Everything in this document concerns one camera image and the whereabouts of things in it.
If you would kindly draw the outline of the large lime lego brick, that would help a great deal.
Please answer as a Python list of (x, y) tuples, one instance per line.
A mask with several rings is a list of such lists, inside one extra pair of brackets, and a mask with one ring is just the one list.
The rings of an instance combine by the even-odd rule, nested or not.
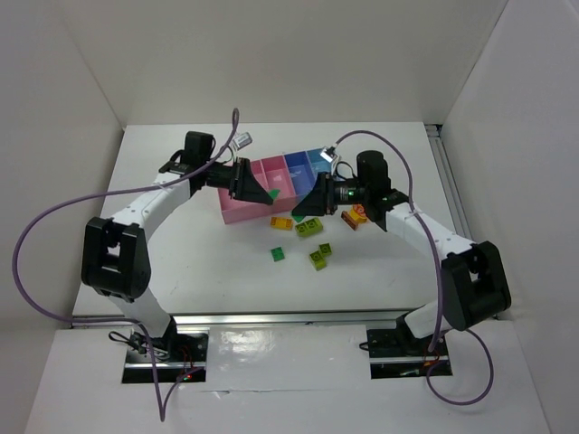
[(304, 220), (295, 226), (300, 238), (307, 238), (323, 231), (323, 225), (318, 217)]

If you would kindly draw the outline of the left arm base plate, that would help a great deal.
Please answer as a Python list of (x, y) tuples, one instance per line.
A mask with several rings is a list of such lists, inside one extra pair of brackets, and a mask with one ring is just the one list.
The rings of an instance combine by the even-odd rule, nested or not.
[[(112, 331), (109, 332), (109, 340), (127, 347), (121, 379), (123, 384), (153, 382), (151, 357), (142, 336), (135, 333), (123, 335)], [(208, 331), (202, 330), (190, 335), (179, 335), (176, 345), (169, 352), (156, 348), (159, 382), (175, 382), (181, 376), (182, 382), (205, 382), (208, 344)]]

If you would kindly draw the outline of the small dark green lego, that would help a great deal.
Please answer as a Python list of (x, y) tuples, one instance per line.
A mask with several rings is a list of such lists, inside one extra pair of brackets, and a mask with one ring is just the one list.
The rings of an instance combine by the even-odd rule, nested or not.
[(277, 247), (271, 250), (271, 256), (274, 262), (284, 260), (285, 254), (282, 247)]

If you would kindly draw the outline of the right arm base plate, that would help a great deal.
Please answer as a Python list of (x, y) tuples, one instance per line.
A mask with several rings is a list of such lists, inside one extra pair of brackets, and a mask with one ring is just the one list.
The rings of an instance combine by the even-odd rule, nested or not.
[(432, 376), (452, 376), (446, 341), (441, 338), (432, 353), (428, 351), (430, 341), (423, 338), (404, 346), (393, 329), (368, 329), (358, 348), (369, 357), (373, 380), (425, 377), (430, 369)]

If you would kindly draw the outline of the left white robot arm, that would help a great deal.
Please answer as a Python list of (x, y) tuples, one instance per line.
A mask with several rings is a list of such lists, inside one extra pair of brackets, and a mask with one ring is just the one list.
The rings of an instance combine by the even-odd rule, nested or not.
[(159, 168), (149, 189), (108, 219), (94, 217), (85, 227), (82, 283), (108, 298), (124, 317), (135, 320), (135, 343), (151, 343), (162, 355), (170, 355), (183, 339), (175, 319), (149, 287), (148, 243), (155, 231), (205, 186), (224, 189), (242, 202), (273, 203), (253, 175), (249, 159), (235, 158), (227, 165), (216, 162), (213, 151), (212, 135), (188, 132), (184, 147)]

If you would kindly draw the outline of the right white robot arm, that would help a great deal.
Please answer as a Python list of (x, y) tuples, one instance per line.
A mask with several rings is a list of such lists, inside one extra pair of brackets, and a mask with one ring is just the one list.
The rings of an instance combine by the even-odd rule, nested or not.
[(356, 169), (356, 176), (346, 180), (318, 174), (291, 213), (319, 217), (333, 214), (340, 205), (359, 204), (370, 222), (432, 256), (437, 298), (397, 318), (393, 345), (416, 355), (443, 333), (465, 331), (510, 308), (505, 270), (493, 243), (461, 237), (421, 212), (408, 195), (392, 187), (382, 153), (358, 154)]

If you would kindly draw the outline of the lime lego pair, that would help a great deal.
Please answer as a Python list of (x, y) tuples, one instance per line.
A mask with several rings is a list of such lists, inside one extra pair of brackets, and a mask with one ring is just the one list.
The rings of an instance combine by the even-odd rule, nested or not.
[(318, 249), (311, 252), (308, 257), (313, 268), (319, 271), (327, 266), (327, 258), (331, 255), (331, 245), (329, 243), (323, 243), (319, 244)]

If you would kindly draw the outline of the dark green curved lego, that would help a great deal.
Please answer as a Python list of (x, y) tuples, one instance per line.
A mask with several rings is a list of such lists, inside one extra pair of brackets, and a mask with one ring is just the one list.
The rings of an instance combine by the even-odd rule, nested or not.
[(268, 195), (270, 197), (270, 199), (268, 201), (268, 205), (273, 205), (275, 203), (275, 201), (277, 200), (278, 196), (280, 195), (280, 190), (279, 189), (271, 189), (268, 191)]

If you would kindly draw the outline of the yellow lego brick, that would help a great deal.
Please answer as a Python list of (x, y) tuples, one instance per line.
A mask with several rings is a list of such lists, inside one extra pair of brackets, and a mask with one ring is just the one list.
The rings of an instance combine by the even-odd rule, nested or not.
[(294, 221), (291, 218), (273, 216), (271, 217), (270, 226), (272, 229), (291, 231)]

